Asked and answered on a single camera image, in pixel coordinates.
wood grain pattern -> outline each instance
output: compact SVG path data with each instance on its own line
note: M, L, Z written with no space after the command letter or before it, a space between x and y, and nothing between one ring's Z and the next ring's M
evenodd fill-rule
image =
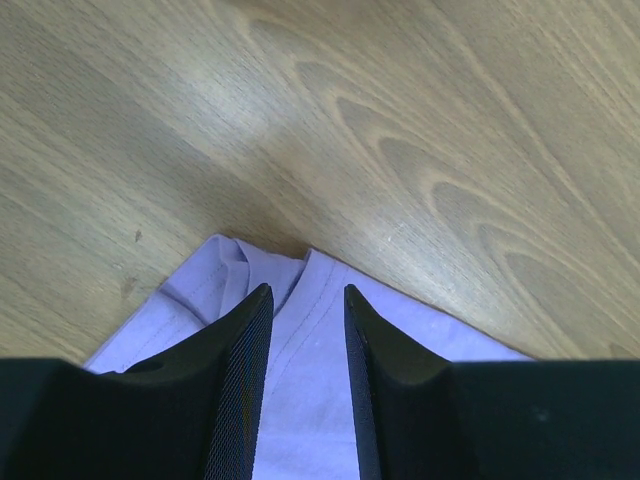
M224 232L640 355L638 32L632 0L5 0L0 354L82 361Z

cloth fold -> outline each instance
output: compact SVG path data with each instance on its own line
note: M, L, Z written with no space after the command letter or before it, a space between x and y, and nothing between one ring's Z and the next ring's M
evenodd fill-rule
M228 313L261 283L275 316L254 465L256 479L357 479L344 340L343 289L426 348L452 361L524 360L459 320L321 252L304 260L241 240L207 240L87 362L122 372Z

black plastic part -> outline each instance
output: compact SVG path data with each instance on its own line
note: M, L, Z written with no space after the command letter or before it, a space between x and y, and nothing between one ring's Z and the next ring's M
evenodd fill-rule
M640 362L449 363L354 286L345 334L362 479L640 478Z
M122 374L0 360L0 478L250 479L272 322L261 285Z

wrinkled fabric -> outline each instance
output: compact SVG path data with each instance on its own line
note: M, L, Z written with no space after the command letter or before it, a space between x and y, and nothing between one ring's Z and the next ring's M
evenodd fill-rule
M122 372L229 312L261 283L275 316L255 479L357 479L343 290L356 285L387 320L452 361L524 360L459 320L316 250L304 260L211 237L87 362Z

wood grain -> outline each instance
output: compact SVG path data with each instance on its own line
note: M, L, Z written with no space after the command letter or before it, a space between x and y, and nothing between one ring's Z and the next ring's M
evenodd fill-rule
M639 31L632 0L5 0L0 354L82 361L224 232L639 356Z

